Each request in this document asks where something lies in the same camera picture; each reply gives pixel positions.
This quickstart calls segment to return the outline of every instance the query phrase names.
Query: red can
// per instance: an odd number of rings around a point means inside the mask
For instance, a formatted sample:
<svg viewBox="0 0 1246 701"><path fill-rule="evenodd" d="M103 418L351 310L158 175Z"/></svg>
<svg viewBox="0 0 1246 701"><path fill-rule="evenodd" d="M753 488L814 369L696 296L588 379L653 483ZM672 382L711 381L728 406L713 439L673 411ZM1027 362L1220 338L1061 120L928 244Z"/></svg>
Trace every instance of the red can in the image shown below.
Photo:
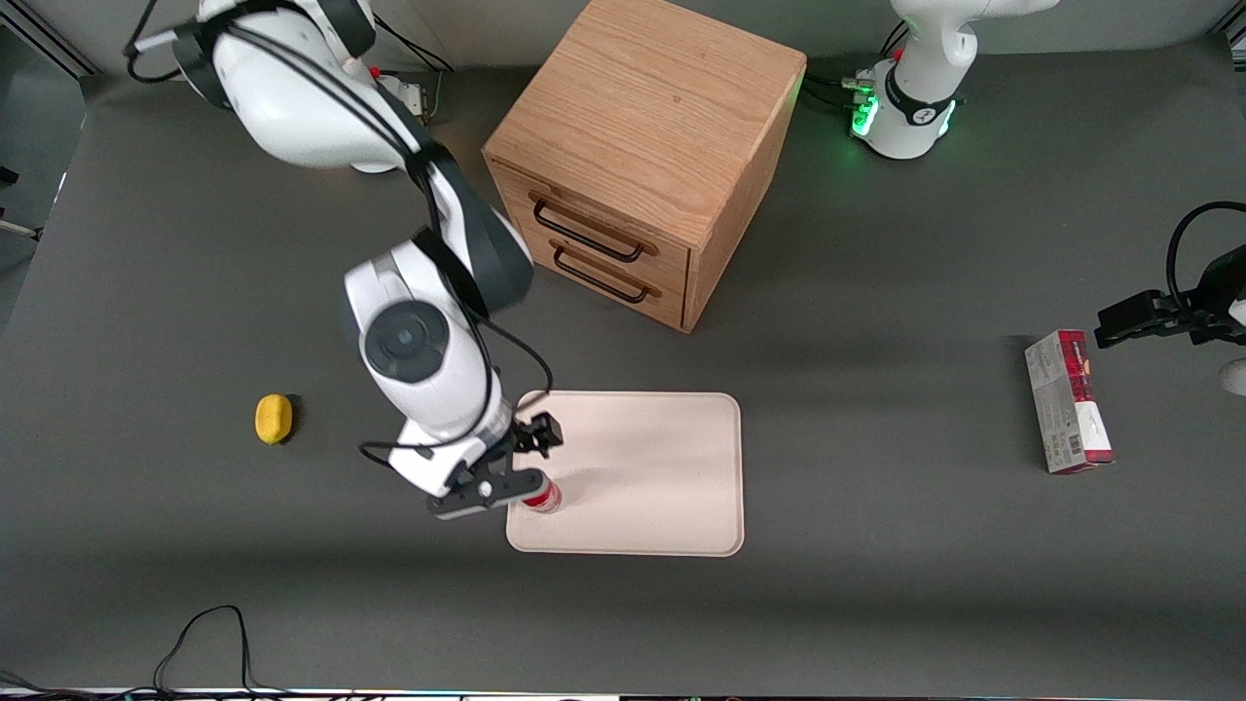
<svg viewBox="0 0 1246 701"><path fill-rule="evenodd" d="M523 506L538 514L552 514L562 506L562 491L552 479L546 477L546 488L530 499L523 501Z"/></svg>

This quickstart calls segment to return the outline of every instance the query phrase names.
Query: beige tray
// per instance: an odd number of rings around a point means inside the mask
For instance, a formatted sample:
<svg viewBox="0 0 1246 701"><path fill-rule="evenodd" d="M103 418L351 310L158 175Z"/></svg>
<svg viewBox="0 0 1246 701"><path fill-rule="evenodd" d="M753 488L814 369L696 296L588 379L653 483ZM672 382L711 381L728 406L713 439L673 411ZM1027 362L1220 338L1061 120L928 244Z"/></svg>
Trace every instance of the beige tray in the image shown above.
<svg viewBox="0 0 1246 701"><path fill-rule="evenodd" d="M726 395L554 392L566 445L515 457L562 489L538 514L512 504L506 538L523 553L725 558L744 544L740 407Z"/></svg>

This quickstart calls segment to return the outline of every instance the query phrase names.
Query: wall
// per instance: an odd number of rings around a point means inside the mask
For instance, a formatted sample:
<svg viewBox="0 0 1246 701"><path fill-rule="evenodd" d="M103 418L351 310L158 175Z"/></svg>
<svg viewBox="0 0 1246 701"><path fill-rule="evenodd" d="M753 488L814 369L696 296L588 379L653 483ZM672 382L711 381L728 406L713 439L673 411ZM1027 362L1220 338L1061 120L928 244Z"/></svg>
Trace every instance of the wall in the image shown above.
<svg viewBox="0 0 1246 701"><path fill-rule="evenodd" d="M123 72L121 46L146 0L26 0L107 72ZM877 47L896 22L885 0L677 0L749 31L824 56ZM194 0L162 0L152 26L189 16ZM1148 49L1205 32L1234 0L1064 0L1039 15L981 22L988 54ZM456 65L545 60L584 0L374 0L376 12ZM383 67L417 66L390 39L369 55ZM145 72L163 66L156 57Z"/></svg>

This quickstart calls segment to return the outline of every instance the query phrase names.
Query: wooden cabinet top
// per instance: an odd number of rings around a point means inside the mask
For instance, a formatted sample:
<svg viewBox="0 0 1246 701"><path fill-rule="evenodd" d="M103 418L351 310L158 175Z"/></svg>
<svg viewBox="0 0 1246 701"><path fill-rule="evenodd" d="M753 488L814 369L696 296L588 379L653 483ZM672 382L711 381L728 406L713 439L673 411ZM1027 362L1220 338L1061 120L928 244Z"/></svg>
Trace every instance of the wooden cabinet top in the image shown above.
<svg viewBox="0 0 1246 701"><path fill-rule="evenodd" d="M804 67L662 0L593 0L485 153L699 249Z"/></svg>

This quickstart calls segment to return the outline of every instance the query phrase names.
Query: green light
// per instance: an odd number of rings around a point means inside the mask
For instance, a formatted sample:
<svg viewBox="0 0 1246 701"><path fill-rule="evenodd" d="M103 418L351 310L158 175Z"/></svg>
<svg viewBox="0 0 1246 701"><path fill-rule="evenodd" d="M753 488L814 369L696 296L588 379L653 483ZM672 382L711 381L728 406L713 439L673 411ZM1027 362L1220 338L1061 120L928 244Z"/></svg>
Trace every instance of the green light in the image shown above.
<svg viewBox="0 0 1246 701"><path fill-rule="evenodd" d="M877 112L878 112L878 98L871 95L868 100L862 102L856 108L856 113L852 115L852 131L857 136L865 136L870 133L870 126L873 125L873 116Z"/></svg>
<svg viewBox="0 0 1246 701"><path fill-rule="evenodd" d="M947 115L943 116L943 126L938 127L939 136L947 133L947 125L948 122L952 121L952 112L954 111L956 111L956 100L952 100L952 103L947 106Z"/></svg>

